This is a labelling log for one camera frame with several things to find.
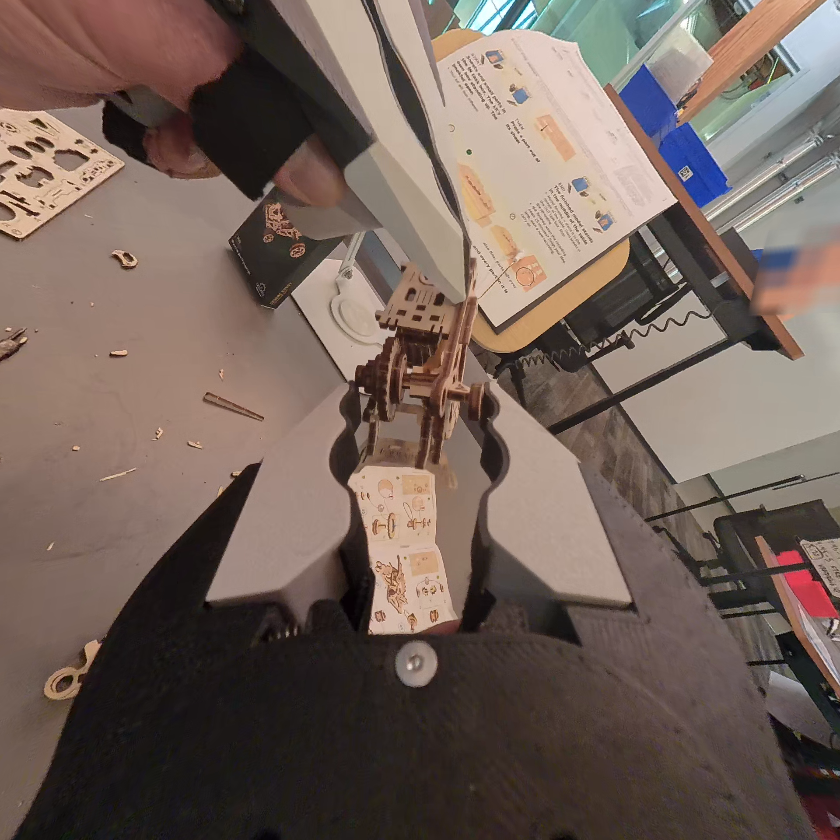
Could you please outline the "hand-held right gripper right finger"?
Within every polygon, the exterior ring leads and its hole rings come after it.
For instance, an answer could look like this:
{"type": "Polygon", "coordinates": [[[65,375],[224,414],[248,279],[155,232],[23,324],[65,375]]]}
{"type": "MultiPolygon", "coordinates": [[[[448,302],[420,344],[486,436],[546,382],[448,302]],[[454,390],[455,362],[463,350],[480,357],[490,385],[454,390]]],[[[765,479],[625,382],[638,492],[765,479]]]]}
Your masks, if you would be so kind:
{"type": "Polygon", "coordinates": [[[567,605],[626,610],[631,592],[581,462],[497,384],[482,397],[480,466],[490,480],[471,543],[460,628],[474,632],[500,602],[537,634],[556,634],[567,605]]]}

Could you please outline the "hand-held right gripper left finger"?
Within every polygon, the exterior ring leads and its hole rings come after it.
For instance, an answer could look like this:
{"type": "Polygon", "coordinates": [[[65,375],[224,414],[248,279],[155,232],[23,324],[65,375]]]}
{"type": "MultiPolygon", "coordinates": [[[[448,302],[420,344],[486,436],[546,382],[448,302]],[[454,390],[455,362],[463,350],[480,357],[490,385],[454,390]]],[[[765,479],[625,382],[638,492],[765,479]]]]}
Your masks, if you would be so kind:
{"type": "Polygon", "coordinates": [[[360,503],[361,397],[344,383],[260,461],[206,594],[214,606],[274,603],[298,624],[320,600],[341,602],[363,632],[374,576],[360,503]]]}

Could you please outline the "wooden buggy model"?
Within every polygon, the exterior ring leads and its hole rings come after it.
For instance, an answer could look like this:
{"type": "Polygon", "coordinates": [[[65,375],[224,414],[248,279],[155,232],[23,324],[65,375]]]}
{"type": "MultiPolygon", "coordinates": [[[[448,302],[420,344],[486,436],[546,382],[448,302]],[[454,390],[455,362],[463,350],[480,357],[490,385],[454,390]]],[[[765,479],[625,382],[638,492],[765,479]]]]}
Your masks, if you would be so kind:
{"type": "Polygon", "coordinates": [[[414,466],[425,469],[439,463],[463,407],[469,420],[481,419],[486,386],[465,379],[478,309],[475,274],[471,259],[467,297],[454,304],[410,263],[385,308],[375,314],[387,337],[382,351],[359,365],[354,377],[367,396],[367,455],[374,453],[381,424],[399,413],[413,414],[419,425],[414,466]]]}

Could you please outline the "plywood parts sheet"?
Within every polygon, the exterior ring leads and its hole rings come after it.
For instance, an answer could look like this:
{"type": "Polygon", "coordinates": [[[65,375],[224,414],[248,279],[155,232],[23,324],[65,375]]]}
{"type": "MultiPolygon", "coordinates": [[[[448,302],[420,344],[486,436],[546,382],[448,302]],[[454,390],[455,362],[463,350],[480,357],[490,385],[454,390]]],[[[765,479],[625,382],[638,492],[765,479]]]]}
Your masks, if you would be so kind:
{"type": "Polygon", "coordinates": [[[2,109],[2,234],[25,239],[123,166],[47,112],[2,109]]]}

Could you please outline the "open instruction booklet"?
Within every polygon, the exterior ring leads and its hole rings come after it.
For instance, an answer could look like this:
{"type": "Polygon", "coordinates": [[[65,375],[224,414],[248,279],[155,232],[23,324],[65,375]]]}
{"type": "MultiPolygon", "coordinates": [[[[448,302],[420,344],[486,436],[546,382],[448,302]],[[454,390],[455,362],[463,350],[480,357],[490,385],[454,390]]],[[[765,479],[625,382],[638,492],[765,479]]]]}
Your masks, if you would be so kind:
{"type": "Polygon", "coordinates": [[[436,540],[435,477],[424,469],[374,465],[349,480],[374,575],[369,633],[418,634],[456,619],[436,540]]]}

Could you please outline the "tapered wooden stick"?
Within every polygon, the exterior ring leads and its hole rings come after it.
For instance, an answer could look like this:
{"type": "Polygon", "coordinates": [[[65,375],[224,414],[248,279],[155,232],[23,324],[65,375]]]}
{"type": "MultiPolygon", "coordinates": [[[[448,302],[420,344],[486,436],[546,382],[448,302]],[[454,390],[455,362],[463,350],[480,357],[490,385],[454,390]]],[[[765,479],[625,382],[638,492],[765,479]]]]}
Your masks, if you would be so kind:
{"type": "Polygon", "coordinates": [[[214,394],[214,393],[211,393],[211,392],[205,392],[204,393],[203,402],[205,402],[207,404],[217,406],[217,407],[221,407],[226,411],[229,411],[231,413],[236,413],[237,415],[240,415],[240,416],[243,416],[243,417],[248,417],[250,419],[254,419],[258,422],[264,422],[265,421],[265,417],[262,414],[260,414],[258,412],[255,412],[251,409],[248,409],[245,406],[241,406],[239,404],[236,404],[235,402],[232,402],[232,401],[230,401],[230,400],[228,400],[228,399],[226,399],[226,398],[224,398],[220,395],[217,395],[217,394],[214,394]]]}

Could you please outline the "white instruction sheet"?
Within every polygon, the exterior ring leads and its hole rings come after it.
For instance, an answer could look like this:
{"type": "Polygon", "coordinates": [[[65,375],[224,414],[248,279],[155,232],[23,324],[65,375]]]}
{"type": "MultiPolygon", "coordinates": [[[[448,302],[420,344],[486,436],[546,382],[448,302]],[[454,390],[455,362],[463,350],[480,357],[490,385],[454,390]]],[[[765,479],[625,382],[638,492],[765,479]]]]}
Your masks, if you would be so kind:
{"type": "Polygon", "coordinates": [[[434,49],[479,311],[500,333],[677,199],[576,43],[458,29],[434,49]]]}

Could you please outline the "white stand base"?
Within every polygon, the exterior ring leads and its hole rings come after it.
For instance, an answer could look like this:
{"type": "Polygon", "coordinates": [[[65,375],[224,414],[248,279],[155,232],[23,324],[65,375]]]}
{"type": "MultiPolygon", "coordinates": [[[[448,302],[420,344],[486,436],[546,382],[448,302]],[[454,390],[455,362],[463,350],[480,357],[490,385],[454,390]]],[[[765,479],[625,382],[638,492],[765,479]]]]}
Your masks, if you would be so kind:
{"type": "Polygon", "coordinates": [[[345,380],[383,350],[385,330],[375,314],[396,289],[401,271],[377,231],[367,233],[348,261],[339,245],[291,293],[322,347],[345,380]]]}

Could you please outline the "ornate flat wooden part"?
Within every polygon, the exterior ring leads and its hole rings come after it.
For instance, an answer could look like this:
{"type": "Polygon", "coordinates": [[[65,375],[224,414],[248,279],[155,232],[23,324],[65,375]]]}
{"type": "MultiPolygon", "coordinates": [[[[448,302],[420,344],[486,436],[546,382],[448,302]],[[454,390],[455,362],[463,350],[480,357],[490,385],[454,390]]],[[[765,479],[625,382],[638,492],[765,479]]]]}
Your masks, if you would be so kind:
{"type": "Polygon", "coordinates": [[[64,701],[77,697],[100,647],[101,643],[97,639],[91,640],[84,645],[74,665],[59,668],[53,672],[47,678],[43,688],[45,698],[52,701],[64,701]]]}

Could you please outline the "translucent plastic box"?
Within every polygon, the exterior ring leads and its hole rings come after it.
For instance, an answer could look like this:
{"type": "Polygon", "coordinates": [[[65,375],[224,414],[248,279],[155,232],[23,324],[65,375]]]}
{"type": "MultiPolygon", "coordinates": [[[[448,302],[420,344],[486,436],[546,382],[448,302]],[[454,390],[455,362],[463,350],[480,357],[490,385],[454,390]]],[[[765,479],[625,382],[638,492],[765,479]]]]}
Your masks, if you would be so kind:
{"type": "Polygon", "coordinates": [[[646,66],[668,98],[677,103],[712,66],[713,58],[685,28],[670,29],[646,66]]]}

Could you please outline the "handwritten whiteboard sign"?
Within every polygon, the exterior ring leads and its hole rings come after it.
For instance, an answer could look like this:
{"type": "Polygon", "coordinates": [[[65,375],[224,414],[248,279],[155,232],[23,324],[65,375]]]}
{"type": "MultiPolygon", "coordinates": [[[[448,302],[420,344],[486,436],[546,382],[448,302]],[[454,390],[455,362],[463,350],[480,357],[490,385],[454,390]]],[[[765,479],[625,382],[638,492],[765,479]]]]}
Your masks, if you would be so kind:
{"type": "Polygon", "coordinates": [[[836,599],[839,590],[839,538],[799,541],[800,549],[836,599]]]}

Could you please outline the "light wooden display board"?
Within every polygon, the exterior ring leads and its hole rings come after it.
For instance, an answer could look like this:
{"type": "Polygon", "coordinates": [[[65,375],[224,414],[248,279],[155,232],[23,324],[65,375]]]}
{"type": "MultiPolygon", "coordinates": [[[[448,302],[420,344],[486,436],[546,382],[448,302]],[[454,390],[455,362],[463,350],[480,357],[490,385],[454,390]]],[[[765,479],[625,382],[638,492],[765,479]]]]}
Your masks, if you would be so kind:
{"type": "Polygon", "coordinates": [[[478,300],[471,338],[484,350],[511,353],[536,340],[625,267],[629,244],[624,241],[597,256],[589,266],[572,271],[559,257],[541,252],[542,240],[515,214],[513,188],[524,185],[525,164],[536,163],[527,137],[509,114],[490,125],[461,129],[471,114],[492,105],[490,90],[478,69],[485,59],[487,37],[470,29],[452,29],[433,39],[440,78],[452,78],[458,93],[446,95],[450,133],[458,146],[457,177],[465,222],[476,259],[478,300]]]}

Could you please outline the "blue storage bin white label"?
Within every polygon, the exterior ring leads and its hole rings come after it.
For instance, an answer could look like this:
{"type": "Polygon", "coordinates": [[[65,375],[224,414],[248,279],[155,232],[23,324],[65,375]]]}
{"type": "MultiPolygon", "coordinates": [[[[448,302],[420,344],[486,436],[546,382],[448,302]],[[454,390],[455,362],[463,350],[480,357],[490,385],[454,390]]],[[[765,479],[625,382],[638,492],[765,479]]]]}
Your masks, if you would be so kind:
{"type": "Polygon", "coordinates": [[[698,207],[705,207],[731,190],[725,173],[689,123],[669,131],[658,151],[698,207]]]}

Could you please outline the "black metal desk frame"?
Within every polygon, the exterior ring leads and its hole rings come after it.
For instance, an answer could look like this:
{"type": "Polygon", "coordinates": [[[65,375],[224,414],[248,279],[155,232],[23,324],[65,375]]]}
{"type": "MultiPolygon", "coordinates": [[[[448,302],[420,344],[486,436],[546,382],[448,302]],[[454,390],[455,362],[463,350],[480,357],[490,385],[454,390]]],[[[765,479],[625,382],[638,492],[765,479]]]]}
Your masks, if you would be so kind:
{"type": "Polygon", "coordinates": [[[757,540],[765,541],[780,560],[783,553],[792,553],[794,564],[810,563],[805,542],[838,539],[838,520],[823,500],[809,500],[789,507],[750,511],[718,517],[712,532],[704,534],[715,551],[715,558],[705,564],[695,560],[659,520],[677,511],[647,519],[655,532],[662,533],[687,570],[706,590],[712,604],[722,613],[746,616],[750,613],[769,616],[783,614],[781,598],[774,587],[776,577],[765,573],[757,540]]]}

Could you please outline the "metal wall pipes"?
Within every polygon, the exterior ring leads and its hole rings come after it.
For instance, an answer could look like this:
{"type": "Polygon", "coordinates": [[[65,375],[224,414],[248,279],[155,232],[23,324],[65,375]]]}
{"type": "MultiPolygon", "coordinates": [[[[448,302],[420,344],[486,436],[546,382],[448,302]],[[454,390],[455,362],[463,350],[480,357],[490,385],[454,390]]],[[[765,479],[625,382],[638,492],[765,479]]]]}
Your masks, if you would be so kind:
{"type": "Polygon", "coordinates": [[[742,232],[838,174],[838,128],[803,135],[770,154],[747,178],[704,209],[718,231],[742,232]]]}

